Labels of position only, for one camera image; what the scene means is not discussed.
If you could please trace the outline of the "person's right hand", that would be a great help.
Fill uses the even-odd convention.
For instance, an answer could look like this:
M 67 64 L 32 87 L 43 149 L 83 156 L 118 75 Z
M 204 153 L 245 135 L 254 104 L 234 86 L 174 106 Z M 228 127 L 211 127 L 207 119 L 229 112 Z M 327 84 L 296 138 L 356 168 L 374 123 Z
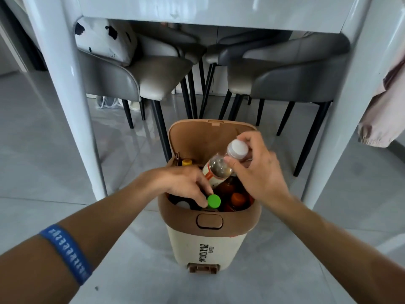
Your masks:
M 238 176 L 246 191 L 270 210 L 283 202 L 293 200 L 283 177 L 276 153 L 267 149 L 258 131 L 241 133 L 238 140 L 249 147 L 245 176 Z

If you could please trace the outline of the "person's left forearm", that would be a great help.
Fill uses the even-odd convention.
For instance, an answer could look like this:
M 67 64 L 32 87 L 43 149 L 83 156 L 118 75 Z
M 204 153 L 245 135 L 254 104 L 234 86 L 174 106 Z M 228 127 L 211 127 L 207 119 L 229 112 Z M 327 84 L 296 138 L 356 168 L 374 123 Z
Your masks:
M 55 224 L 74 238 L 94 272 L 149 202 L 135 179 Z M 63 259 L 38 233 L 0 255 L 0 304 L 68 304 L 79 291 Z

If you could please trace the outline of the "person's left hand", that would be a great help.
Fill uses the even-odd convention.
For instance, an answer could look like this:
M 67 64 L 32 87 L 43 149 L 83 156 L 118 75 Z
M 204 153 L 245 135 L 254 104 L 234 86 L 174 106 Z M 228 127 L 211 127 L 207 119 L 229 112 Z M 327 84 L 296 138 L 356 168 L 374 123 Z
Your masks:
M 162 167 L 142 173 L 136 183 L 151 201 L 160 194 L 168 193 L 185 198 L 185 175 L 203 174 L 196 166 Z

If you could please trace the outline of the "brown bin foot pedal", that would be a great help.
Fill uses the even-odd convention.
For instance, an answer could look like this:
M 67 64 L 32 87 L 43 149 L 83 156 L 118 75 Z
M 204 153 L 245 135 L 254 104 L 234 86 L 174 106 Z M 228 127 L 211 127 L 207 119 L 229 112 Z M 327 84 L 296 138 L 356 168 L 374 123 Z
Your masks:
M 217 274 L 220 271 L 220 265 L 189 263 L 187 269 L 191 274 Z

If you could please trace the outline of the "grey chair with black legs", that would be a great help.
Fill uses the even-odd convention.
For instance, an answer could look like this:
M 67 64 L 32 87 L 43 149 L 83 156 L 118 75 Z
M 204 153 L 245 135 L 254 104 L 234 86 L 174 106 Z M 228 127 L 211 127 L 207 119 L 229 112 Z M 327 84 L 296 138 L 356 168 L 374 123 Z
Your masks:
M 217 66 L 228 66 L 230 61 L 242 58 L 244 53 L 249 50 L 288 41 L 292 32 L 292 30 L 254 29 L 222 38 L 218 43 L 208 46 L 205 53 L 205 61 L 209 64 L 209 70 L 205 86 L 203 87 L 203 100 L 199 119 L 204 116 L 211 83 Z
M 164 51 L 164 42 L 147 35 L 137 34 L 136 40 L 134 57 L 126 67 L 111 57 L 95 54 L 92 47 L 79 50 L 85 90 L 91 95 L 121 99 L 131 129 L 134 124 L 129 101 L 140 103 L 141 117 L 145 120 L 144 101 L 150 100 L 164 156 L 168 162 L 172 157 L 172 150 L 160 101 L 180 84 L 187 117 L 193 118 L 185 80 L 192 72 L 193 63 L 170 44 L 168 49 L 173 49 L 173 52 Z
M 256 126 L 265 100 L 288 102 L 276 134 L 280 136 L 295 103 L 316 104 L 318 111 L 293 173 L 298 177 L 337 96 L 350 50 L 350 40 L 344 34 L 312 33 L 246 52 L 227 66 L 228 92 L 218 119 L 223 119 L 232 94 L 238 98 L 228 120 L 236 119 L 242 97 L 251 96 L 260 100 Z
M 134 97 L 141 105 L 145 120 L 143 99 L 160 101 L 180 84 L 185 87 L 188 117 L 197 119 L 196 93 L 192 68 L 206 52 L 206 47 L 197 43 L 188 34 L 158 23 L 132 21 L 138 46 L 134 61 L 128 67 L 136 86 Z

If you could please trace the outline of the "clear bottle with white cap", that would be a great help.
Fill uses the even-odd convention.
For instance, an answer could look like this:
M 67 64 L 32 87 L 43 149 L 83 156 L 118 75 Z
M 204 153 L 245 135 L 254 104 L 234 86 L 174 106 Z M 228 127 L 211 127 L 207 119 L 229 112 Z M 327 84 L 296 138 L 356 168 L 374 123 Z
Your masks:
M 214 155 L 202 169 L 211 188 L 214 189 L 219 186 L 233 173 L 232 168 L 224 161 L 224 157 L 228 156 L 240 162 L 245 159 L 248 152 L 249 147 L 245 142 L 234 139 L 228 144 L 225 153 Z

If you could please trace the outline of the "cream and brown trash bin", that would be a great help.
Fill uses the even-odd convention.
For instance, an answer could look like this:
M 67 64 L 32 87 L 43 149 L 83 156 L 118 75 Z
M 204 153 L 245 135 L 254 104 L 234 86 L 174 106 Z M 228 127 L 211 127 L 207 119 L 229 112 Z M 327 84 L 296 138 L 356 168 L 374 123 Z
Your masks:
M 234 193 L 245 195 L 248 206 L 243 211 L 228 212 L 231 195 L 221 196 L 219 211 L 201 211 L 192 199 L 172 194 L 158 197 L 159 212 L 164 220 L 177 263 L 218 264 L 220 271 L 228 268 L 247 234 L 257 225 L 261 205 L 254 201 L 237 177 L 226 182 L 235 184 Z

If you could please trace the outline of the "blue printed wristband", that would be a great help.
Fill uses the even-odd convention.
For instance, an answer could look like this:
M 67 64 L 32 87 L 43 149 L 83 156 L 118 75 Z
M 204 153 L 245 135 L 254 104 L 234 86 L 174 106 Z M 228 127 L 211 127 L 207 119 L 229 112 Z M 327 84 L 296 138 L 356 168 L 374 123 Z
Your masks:
M 79 286 L 93 274 L 92 266 L 74 238 L 63 227 L 54 224 L 38 233 L 48 240 L 63 259 Z

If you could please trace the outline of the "white shoes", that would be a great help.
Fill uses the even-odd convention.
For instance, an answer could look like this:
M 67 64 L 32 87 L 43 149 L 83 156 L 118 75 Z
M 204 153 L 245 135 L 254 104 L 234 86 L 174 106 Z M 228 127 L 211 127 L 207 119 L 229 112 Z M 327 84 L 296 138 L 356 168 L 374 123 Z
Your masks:
M 118 109 L 124 107 L 124 100 L 120 98 L 95 96 L 96 108 L 98 109 Z M 140 111 L 140 103 L 136 101 L 128 101 L 130 110 Z

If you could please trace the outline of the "pink garment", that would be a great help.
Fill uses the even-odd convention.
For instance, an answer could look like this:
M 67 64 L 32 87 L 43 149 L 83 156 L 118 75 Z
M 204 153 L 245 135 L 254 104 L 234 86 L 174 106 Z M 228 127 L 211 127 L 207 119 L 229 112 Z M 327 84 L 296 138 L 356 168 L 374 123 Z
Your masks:
M 387 148 L 405 131 L 405 55 L 382 80 L 357 126 L 358 141 Z

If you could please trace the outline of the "brown trash bin lid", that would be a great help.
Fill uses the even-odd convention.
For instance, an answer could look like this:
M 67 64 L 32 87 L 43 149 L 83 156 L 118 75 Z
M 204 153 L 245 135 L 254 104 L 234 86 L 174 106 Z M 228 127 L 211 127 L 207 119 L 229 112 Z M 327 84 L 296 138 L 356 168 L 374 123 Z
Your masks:
M 227 146 L 238 135 L 256 131 L 249 123 L 216 120 L 185 119 L 175 122 L 169 129 L 169 142 L 174 154 L 204 165 L 216 154 L 225 154 Z

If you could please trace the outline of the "white glossy table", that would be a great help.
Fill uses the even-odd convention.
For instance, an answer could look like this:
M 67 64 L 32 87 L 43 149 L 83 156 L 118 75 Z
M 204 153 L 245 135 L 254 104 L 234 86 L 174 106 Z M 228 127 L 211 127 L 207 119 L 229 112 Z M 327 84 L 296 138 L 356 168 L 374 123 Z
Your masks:
M 107 196 L 74 27 L 83 16 L 354 34 L 302 201 L 313 209 L 405 36 L 405 0 L 23 0 L 96 200 Z

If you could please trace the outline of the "white cushion with black spots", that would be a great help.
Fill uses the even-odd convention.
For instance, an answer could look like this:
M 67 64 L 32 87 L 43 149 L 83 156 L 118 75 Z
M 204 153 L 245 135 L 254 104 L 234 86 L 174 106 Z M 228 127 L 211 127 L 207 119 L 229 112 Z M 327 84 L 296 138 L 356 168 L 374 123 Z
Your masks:
M 124 20 L 80 18 L 74 27 L 79 50 L 129 66 L 138 40 L 130 23 Z

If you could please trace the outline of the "person's right forearm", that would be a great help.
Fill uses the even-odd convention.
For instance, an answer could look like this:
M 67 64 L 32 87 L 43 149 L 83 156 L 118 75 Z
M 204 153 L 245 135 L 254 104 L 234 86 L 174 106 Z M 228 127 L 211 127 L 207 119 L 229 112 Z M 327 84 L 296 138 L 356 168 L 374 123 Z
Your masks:
M 404 267 L 323 219 L 292 195 L 276 195 L 263 204 L 358 304 L 405 304 Z

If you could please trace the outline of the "dark bottle with green cap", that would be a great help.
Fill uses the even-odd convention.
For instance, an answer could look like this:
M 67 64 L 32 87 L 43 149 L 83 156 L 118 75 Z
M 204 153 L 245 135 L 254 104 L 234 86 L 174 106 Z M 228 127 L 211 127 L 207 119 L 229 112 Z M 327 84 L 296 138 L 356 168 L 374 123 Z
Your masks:
M 207 196 L 207 207 L 201 208 L 201 211 L 219 211 L 220 207 L 221 198 L 216 194 L 212 194 Z

